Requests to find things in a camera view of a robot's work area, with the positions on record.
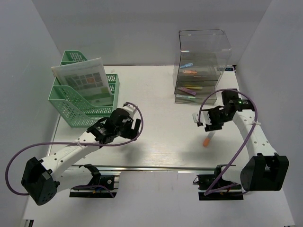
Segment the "orange highlighter white cap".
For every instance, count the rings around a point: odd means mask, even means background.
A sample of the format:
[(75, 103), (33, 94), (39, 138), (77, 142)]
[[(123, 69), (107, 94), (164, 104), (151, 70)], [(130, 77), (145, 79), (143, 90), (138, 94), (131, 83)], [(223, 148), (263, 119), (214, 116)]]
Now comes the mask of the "orange highlighter white cap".
[(214, 136), (215, 131), (211, 131), (208, 133), (208, 135), (206, 136), (206, 138), (203, 141), (203, 146), (207, 147), (212, 139), (212, 137)]

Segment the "yellow highlighter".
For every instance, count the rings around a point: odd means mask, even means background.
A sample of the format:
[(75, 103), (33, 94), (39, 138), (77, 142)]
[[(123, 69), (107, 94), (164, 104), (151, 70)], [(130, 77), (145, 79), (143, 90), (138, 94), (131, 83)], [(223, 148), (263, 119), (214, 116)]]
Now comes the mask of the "yellow highlighter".
[(191, 89), (191, 90), (202, 90), (202, 89), (203, 89), (202, 86), (197, 86), (197, 87), (189, 87), (189, 86), (186, 86), (185, 88)]

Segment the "green highlighter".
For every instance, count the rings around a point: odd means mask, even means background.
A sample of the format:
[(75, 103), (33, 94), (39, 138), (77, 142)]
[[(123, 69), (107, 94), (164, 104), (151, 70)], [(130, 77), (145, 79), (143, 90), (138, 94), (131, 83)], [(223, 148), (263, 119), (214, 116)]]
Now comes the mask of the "green highlighter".
[(179, 94), (176, 95), (176, 98), (182, 98), (182, 99), (191, 100), (191, 101), (196, 99), (194, 96), (185, 96), (185, 95), (179, 95)]

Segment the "document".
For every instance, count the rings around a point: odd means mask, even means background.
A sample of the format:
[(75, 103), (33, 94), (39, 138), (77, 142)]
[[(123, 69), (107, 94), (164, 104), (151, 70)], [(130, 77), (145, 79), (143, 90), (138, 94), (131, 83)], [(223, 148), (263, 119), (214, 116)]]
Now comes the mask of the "document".
[(94, 105), (104, 105), (113, 93), (101, 58), (51, 67), (63, 86), (70, 86)]

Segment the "blue highlighter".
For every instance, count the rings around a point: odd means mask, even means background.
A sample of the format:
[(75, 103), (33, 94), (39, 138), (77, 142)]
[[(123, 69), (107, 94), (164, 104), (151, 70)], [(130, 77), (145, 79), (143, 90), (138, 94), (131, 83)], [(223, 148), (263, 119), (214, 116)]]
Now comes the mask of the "blue highlighter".
[(190, 62), (190, 63), (184, 64), (184, 65), (181, 65), (180, 68), (184, 69), (184, 68), (190, 68), (192, 66), (193, 66), (193, 63)]

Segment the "purple highlighter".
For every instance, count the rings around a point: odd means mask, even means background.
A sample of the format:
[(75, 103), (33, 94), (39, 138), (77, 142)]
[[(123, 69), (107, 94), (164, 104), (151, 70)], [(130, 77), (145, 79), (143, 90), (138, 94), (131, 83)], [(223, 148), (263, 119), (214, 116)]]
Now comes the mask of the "purple highlighter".
[(196, 91), (188, 89), (186, 87), (178, 87), (177, 89), (180, 90), (180, 91), (183, 91), (183, 92), (185, 92), (187, 94), (193, 95), (193, 96), (196, 95)]

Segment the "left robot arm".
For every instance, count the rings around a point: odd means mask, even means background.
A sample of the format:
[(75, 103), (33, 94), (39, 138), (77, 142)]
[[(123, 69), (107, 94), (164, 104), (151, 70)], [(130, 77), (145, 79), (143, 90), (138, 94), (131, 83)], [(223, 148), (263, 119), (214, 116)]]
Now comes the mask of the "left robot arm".
[(77, 168), (73, 165), (88, 154), (103, 147), (114, 147), (115, 138), (126, 139), (126, 143), (135, 141), (143, 130), (142, 118), (134, 119), (139, 112), (137, 106), (125, 103), (114, 110), (109, 117), (98, 120), (74, 142), (64, 142), (64, 148), (38, 160), (27, 161), (21, 184), (41, 206), (48, 203), (58, 192), (65, 189), (94, 190), (109, 187), (101, 182), (101, 173), (92, 164)]

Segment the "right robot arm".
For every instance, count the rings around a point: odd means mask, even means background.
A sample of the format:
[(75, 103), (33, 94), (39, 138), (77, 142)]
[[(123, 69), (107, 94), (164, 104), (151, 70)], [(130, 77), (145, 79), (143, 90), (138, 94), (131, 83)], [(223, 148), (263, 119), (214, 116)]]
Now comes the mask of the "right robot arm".
[(255, 103), (237, 89), (220, 89), (222, 106), (200, 108), (197, 125), (206, 132), (221, 130), (224, 123), (233, 122), (243, 143), (206, 189), (204, 195), (215, 193), (214, 188), (227, 189), (241, 185), (247, 192), (279, 191), (289, 167), (286, 156), (280, 156), (266, 138), (258, 121)]

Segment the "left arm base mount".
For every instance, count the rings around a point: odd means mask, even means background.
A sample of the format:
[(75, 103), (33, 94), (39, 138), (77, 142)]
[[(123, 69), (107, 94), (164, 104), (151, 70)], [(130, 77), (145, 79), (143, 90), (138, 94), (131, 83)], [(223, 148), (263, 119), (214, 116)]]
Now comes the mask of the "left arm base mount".
[(118, 173), (101, 173), (84, 184), (77, 184), (70, 190), (70, 198), (113, 199), (119, 188)]

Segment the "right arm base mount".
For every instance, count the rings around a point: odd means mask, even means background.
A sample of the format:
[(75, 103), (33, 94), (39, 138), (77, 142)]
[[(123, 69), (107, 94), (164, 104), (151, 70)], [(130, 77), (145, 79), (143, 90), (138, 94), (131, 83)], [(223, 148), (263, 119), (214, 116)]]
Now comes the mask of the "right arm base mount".
[(212, 188), (212, 190), (225, 187), (222, 190), (204, 195), (206, 190), (215, 180), (215, 175), (197, 175), (193, 180), (193, 184), (198, 186), (198, 198), (200, 201), (241, 201), (243, 200), (242, 187), (236, 185), (228, 187), (232, 182), (220, 179)]

